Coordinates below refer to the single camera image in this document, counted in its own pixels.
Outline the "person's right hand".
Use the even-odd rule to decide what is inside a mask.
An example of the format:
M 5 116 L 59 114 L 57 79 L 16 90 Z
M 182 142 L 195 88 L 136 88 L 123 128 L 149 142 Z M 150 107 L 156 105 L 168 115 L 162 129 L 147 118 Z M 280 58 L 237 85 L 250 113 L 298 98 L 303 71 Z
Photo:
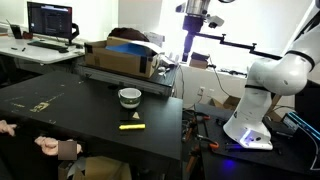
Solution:
M 82 152 L 82 146 L 73 139 L 61 141 L 52 137 L 39 136 L 34 142 L 48 156 L 79 154 Z

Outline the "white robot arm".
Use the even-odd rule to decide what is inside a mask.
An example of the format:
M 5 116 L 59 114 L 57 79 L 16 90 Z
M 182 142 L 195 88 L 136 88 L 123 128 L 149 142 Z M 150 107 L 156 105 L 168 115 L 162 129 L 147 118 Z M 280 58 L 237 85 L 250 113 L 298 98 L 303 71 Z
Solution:
M 223 125 L 224 132 L 243 148 L 272 150 L 271 133 L 262 119 L 271 106 L 271 93 L 290 96 L 299 93 L 307 84 L 307 75 L 320 61 L 320 25 L 302 34 L 296 39 L 284 56 L 275 56 L 255 51 L 252 46 L 227 42 L 225 35 L 213 36 L 200 33 L 203 22 L 209 27 L 222 26 L 224 21 L 217 16 L 208 15 L 210 0 L 187 0 L 175 9 L 186 13 L 183 30 L 187 30 L 184 41 L 182 61 L 186 62 L 192 47 L 194 36 L 220 40 L 220 44 L 250 50 L 258 56 L 247 74 L 245 91 L 233 115 Z

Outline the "person's left hand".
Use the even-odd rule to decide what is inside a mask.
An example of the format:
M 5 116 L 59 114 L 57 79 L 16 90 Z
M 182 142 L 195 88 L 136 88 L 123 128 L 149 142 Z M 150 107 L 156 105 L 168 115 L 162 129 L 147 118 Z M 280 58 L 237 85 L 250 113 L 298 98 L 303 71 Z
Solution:
M 8 133 L 11 136 L 15 135 L 16 124 L 8 124 L 5 120 L 0 121 L 0 132 Z

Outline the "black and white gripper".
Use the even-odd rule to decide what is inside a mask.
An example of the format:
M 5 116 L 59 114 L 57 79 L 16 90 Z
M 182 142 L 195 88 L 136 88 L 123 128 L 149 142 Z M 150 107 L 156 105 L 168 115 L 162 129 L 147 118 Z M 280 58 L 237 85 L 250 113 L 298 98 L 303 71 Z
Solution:
M 184 40 L 184 50 L 182 54 L 182 61 L 188 60 L 189 52 L 191 50 L 193 39 L 205 22 L 210 28 L 221 27 L 224 20 L 218 16 L 211 16 L 208 13 L 208 8 L 211 0 L 187 0 L 178 5 L 175 9 L 177 13 L 184 13 L 184 20 L 182 29 L 187 31 Z

